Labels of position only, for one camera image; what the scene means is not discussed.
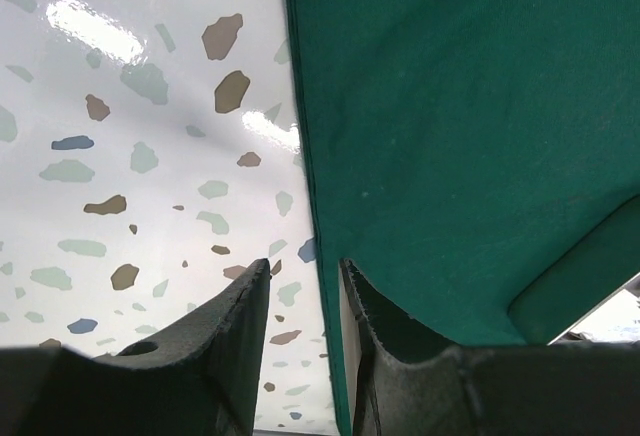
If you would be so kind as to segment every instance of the beige speckle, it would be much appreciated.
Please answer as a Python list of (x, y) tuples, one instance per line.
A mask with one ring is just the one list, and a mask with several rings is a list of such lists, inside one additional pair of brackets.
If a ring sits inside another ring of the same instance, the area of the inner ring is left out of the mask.
[(222, 274), (225, 278), (236, 279), (242, 276), (246, 269), (244, 266), (231, 266), (230, 268), (224, 268)]
[(94, 213), (94, 214), (119, 214), (127, 209), (127, 198), (116, 194), (115, 196), (110, 197), (104, 203), (99, 204), (85, 204), (84, 212), (85, 213)]
[(256, 166), (260, 166), (261, 162), (262, 158), (260, 158), (260, 156), (256, 153), (248, 152), (240, 156), (240, 159), (236, 164), (241, 167), (255, 168)]
[(271, 344), (277, 344), (279, 346), (282, 346), (283, 344), (289, 344), (291, 341), (296, 339), (300, 335), (300, 333), (302, 333), (302, 331), (296, 329), (295, 331), (289, 331), (288, 333), (277, 334), (272, 337), (269, 342)]
[(202, 34), (202, 43), (211, 60), (223, 60), (231, 51), (238, 38), (238, 31), (243, 25), (242, 15), (223, 16), (211, 26), (207, 26)]
[(111, 285), (116, 291), (130, 288), (136, 281), (140, 268), (131, 264), (123, 264), (111, 276)]
[(214, 92), (216, 113), (226, 114), (238, 109), (249, 84), (251, 81), (242, 71), (233, 71), (225, 76)]
[(46, 341), (41, 342), (38, 346), (41, 348), (59, 348), (62, 343), (57, 339), (49, 338)]
[(282, 260), (281, 259), (279, 259), (278, 262), (273, 265), (273, 268), (271, 269), (271, 276), (275, 276), (280, 271), (282, 271)]
[(220, 254), (221, 256), (231, 254), (231, 250), (229, 248), (227, 248), (226, 246), (218, 246), (217, 244), (211, 246), (211, 251), (216, 254)]
[(104, 118), (111, 114), (109, 106), (104, 104), (104, 101), (100, 98), (96, 98), (93, 94), (87, 94), (87, 97), (84, 99), (87, 101), (87, 112), (89, 113), (89, 118), (94, 121), (104, 121)]

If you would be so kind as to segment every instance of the green canvas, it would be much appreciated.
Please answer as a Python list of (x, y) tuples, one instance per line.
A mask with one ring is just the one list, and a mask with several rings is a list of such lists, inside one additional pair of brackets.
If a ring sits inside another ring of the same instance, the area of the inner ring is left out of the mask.
[[(338, 259), (463, 344), (640, 189), (640, 0), (287, 0), (339, 423)], [(607, 277), (607, 268), (602, 268)]]

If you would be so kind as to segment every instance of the white speckled surface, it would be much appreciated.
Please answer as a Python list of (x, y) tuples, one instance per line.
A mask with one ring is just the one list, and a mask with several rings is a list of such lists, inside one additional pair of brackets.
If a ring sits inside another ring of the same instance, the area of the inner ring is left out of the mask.
[(117, 352), (268, 256), (256, 428), (337, 434), (283, 0), (0, 21), (0, 345)]

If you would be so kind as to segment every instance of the blue speckle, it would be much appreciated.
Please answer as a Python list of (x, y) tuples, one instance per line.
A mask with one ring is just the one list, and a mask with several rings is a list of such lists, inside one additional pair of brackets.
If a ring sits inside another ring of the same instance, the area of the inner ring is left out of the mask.
[(304, 243), (298, 250), (298, 257), (305, 263), (310, 263), (316, 259), (316, 242), (313, 238)]
[(53, 141), (51, 143), (51, 149), (56, 149), (58, 151), (66, 151), (68, 149), (89, 149), (93, 144), (93, 140), (87, 136), (71, 136), (69, 138), (61, 139), (60, 141)]
[(68, 325), (67, 328), (69, 328), (69, 331), (71, 331), (72, 334), (84, 334), (90, 333), (91, 331), (96, 329), (97, 325), (98, 322), (94, 321), (93, 319), (80, 318), (75, 323), (71, 323), (70, 325)]

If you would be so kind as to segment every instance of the green fabric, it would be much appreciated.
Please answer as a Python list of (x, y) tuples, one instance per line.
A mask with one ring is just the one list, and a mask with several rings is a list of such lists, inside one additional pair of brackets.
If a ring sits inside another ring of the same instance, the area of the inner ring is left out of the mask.
[(522, 343), (509, 303), (640, 188), (639, 8), (288, 0), (344, 434), (338, 259), (455, 341)]
[(528, 343), (556, 339), (638, 274), (639, 229), (640, 197), (635, 197), (520, 293), (509, 317)]

